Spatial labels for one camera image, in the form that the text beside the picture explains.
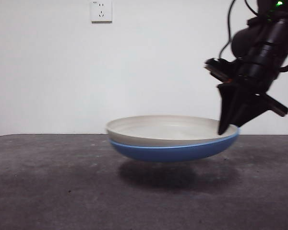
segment green light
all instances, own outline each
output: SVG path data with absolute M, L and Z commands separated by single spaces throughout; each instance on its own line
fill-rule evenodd
M 277 7 L 278 7 L 278 6 L 281 6 L 281 5 L 283 5 L 283 2 L 282 2 L 282 1 L 278 1 L 278 3 L 276 4 Z

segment electrical outlet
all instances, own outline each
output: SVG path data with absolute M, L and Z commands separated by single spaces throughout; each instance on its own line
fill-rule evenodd
M 112 22 L 112 0 L 97 0 L 90 4 L 92 23 Z

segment bowl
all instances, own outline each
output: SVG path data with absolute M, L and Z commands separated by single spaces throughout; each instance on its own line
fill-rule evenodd
M 107 124 L 109 141 L 122 155 L 140 161 L 191 161 L 230 147 L 239 128 L 217 134 L 218 121 L 189 116 L 137 116 Z

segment bowl rim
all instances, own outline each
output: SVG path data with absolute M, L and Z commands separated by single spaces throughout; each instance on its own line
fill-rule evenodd
M 211 144 L 216 144 L 222 141 L 226 141 L 229 139 L 232 139 L 236 136 L 238 136 L 240 134 L 240 128 L 235 126 L 237 128 L 236 132 L 228 137 L 224 137 L 224 138 L 218 138 L 216 140 L 212 140 L 209 142 L 203 142 L 203 143 L 197 143 L 197 144 L 193 144 L 193 145 L 177 145 L 177 146 L 135 146 L 135 145 L 126 145 L 126 144 L 122 144 L 122 143 L 118 143 L 112 139 L 109 138 L 109 141 L 111 144 L 114 145 L 118 145 L 121 147 L 126 147 L 126 148 L 134 148 L 134 149 L 180 149 L 180 148 L 192 148 L 192 147 L 198 147 L 198 146 L 203 146 L 203 145 L 211 145 Z
M 119 119 L 115 119 L 115 120 L 112 120 L 110 122 L 108 122 L 106 124 L 106 131 L 108 132 L 111 132 L 115 135 L 120 135 L 120 136 L 125 136 L 125 137 L 128 137 L 128 138 L 139 138 L 139 139 L 143 139 L 143 140 L 160 140 L 160 141 L 192 141 L 194 139 L 167 139 L 167 138 L 149 138 L 149 137 L 139 137 L 139 136 L 130 136 L 128 134 L 124 134 L 124 133 L 119 133 L 117 131 L 115 131 L 114 129 L 110 128 L 109 126 L 112 124 L 112 123 L 115 123 L 115 122 L 118 122 L 120 120 L 125 120 L 125 119 L 128 119 L 128 118 L 141 118 L 141 117 L 180 117 L 180 118 L 198 118 L 198 119 L 201 119 L 201 120 L 210 120 L 210 121 L 213 121 L 213 122 L 219 122 L 218 120 L 214 120 L 214 119 L 211 119 L 211 118 L 205 118 L 205 117 L 198 117 L 198 116 L 187 116 L 187 115 L 139 115 L 139 116 L 129 116 L 129 117 L 123 117 L 123 118 L 119 118 Z M 215 140 L 219 140 L 219 139 L 224 139 L 224 138 L 227 138 L 227 137 L 231 137 L 232 135 L 235 135 L 237 132 L 239 132 L 239 127 L 237 127 L 236 125 L 229 125 L 230 127 L 233 127 L 235 130 L 232 134 L 228 135 L 228 136 L 223 136 L 223 137 L 216 137 L 216 138 L 205 138 L 205 139 L 198 139 L 200 141 L 205 141 L 205 140 L 212 140 L 212 141 L 215 141 Z

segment bowl exterior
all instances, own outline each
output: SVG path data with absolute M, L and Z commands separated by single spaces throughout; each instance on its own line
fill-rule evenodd
M 139 147 L 129 146 L 110 140 L 112 146 L 122 155 L 139 160 L 152 162 L 191 161 L 216 155 L 231 146 L 238 133 L 221 140 L 174 147 Z

